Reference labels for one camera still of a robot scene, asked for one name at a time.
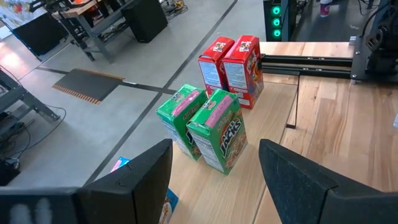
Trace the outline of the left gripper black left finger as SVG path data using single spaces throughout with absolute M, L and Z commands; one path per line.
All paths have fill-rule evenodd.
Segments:
M 170 182 L 171 139 L 163 139 L 127 164 L 80 188 L 79 222 L 158 223 Z

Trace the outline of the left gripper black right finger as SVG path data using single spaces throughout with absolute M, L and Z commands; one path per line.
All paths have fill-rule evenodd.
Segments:
M 338 184 L 316 162 L 269 139 L 260 140 L 259 160 L 282 223 L 318 223 L 328 191 Z

